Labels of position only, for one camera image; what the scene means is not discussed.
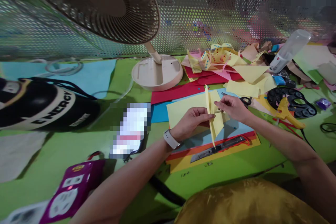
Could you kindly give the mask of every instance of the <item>yellow glue gun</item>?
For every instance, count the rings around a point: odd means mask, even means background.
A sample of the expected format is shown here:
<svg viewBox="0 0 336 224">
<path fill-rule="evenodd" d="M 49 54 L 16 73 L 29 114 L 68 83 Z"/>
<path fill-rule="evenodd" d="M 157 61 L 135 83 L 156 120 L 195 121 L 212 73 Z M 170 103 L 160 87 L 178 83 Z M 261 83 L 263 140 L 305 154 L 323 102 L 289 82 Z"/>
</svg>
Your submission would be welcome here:
<svg viewBox="0 0 336 224">
<path fill-rule="evenodd" d="M 276 115 L 277 117 L 279 117 L 281 120 L 285 120 L 287 119 L 291 124 L 293 124 L 295 126 L 295 128 L 297 129 L 303 129 L 305 128 L 305 124 L 299 122 L 298 120 L 296 120 L 294 118 L 294 116 L 292 116 L 292 114 L 289 112 L 288 110 L 288 100 L 286 97 L 282 98 L 279 107 L 278 107 L 278 113 Z"/>
</svg>

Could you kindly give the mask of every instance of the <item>spray bottle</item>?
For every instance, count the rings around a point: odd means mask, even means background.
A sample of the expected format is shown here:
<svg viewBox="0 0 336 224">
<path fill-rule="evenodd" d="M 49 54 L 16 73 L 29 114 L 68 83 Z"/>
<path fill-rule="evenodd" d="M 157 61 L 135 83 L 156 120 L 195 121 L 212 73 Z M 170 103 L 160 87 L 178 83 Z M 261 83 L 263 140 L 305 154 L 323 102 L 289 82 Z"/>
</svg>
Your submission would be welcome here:
<svg viewBox="0 0 336 224">
<path fill-rule="evenodd" d="M 270 63 L 269 70 L 279 73 L 289 61 L 309 42 L 310 33 L 306 30 L 296 30 L 291 34 L 286 43 Z"/>
</svg>

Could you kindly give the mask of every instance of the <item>black paint palette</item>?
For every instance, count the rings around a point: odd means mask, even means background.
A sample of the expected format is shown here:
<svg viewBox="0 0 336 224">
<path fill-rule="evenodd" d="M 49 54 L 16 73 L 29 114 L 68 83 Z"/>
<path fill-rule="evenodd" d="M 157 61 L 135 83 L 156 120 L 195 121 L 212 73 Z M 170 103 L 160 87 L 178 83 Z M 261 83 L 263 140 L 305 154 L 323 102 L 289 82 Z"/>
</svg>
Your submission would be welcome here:
<svg viewBox="0 0 336 224">
<path fill-rule="evenodd" d="M 288 110 L 294 111 L 294 117 L 308 118 L 317 114 L 316 108 L 305 99 L 301 92 L 295 89 L 276 87 L 267 93 L 267 101 L 272 108 L 277 110 L 282 98 L 286 96 L 289 103 Z"/>
</svg>

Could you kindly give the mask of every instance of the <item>purple object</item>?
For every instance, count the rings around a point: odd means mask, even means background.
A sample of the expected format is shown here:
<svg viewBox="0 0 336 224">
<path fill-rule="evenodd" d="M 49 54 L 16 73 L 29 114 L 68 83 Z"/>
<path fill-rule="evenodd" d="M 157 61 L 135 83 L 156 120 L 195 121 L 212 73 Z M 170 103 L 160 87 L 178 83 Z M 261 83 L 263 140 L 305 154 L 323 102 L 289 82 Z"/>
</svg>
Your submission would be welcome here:
<svg viewBox="0 0 336 224">
<path fill-rule="evenodd" d="M 317 100 L 315 103 L 323 110 L 327 110 L 327 108 L 329 108 L 329 106 L 331 105 L 331 102 L 328 101 L 326 98 L 321 98 L 320 100 Z"/>
<path fill-rule="evenodd" d="M 105 160 L 87 161 L 70 166 L 42 216 L 47 224 L 75 215 L 90 193 L 102 180 Z"/>
</svg>

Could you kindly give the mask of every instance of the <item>watch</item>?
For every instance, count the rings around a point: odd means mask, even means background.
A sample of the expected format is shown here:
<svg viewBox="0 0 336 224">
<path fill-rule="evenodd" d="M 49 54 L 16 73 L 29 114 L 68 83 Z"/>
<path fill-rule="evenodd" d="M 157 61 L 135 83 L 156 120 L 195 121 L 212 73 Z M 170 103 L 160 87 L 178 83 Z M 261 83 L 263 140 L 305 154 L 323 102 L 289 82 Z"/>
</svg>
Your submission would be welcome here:
<svg viewBox="0 0 336 224">
<path fill-rule="evenodd" d="M 163 133 L 163 138 L 164 140 L 167 142 L 167 144 L 169 144 L 169 146 L 172 149 L 176 149 L 177 147 L 179 147 L 181 145 L 181 143 L 177 142 L 173 136 L 170 133 L 170 129 L 167 129 L 164 133 Z"/>
</svg>

